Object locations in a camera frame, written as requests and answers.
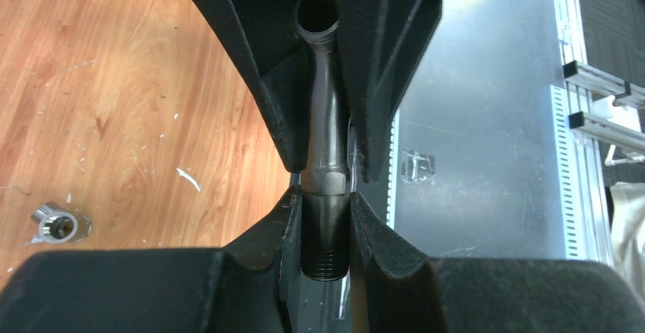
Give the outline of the grey faucet with lever handle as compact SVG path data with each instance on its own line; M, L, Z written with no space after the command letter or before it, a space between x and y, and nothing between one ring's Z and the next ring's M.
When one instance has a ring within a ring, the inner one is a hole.
M301 269L315 281L348 272L349 115L336 44L335 0L298 0L297 32L310 49L311 96L303 192Z

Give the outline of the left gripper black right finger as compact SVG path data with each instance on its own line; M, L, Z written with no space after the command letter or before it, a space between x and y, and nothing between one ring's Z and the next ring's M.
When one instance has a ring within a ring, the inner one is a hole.
M351 200L356 332L642 332L644 313L609 266L430 257Z

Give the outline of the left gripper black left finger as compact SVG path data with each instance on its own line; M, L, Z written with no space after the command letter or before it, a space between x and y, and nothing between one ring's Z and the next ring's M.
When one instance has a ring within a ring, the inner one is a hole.
M222 248L41 252L1 294L3 332L293 332L297 186Z

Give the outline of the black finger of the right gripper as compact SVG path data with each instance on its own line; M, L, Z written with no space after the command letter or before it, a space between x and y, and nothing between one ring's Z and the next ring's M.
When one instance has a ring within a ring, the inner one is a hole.
M192 0L245 81L290 173L305 166L310 89L297 0Z
M336 0L338 49L364 182L380 180L389 127L442 15L443 0Z

